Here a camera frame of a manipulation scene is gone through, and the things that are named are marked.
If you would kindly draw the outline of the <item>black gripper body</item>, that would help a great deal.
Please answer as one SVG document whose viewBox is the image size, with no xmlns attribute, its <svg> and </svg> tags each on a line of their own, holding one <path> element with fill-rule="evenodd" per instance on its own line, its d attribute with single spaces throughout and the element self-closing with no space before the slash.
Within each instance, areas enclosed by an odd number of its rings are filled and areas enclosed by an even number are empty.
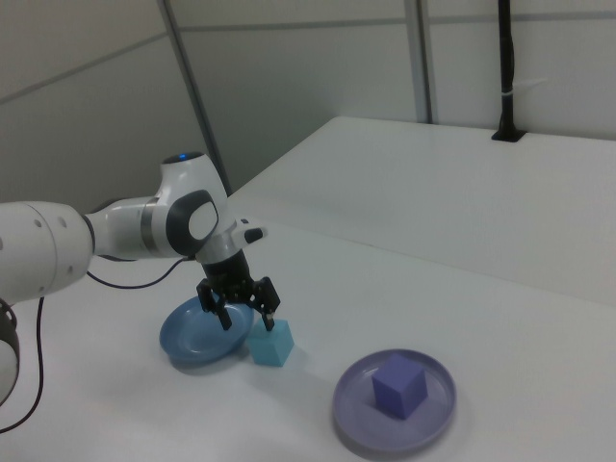
<svg viewBox="0 0 616 462">
<path fill-rule="evenodd" d="M 217 295 L 252 296 L 254 281 L 242 250 L 223 261 L 203 264 L 202 268 L 205 278 L 199 283 L 200 295 L 209 288 Z"/>
</svg>

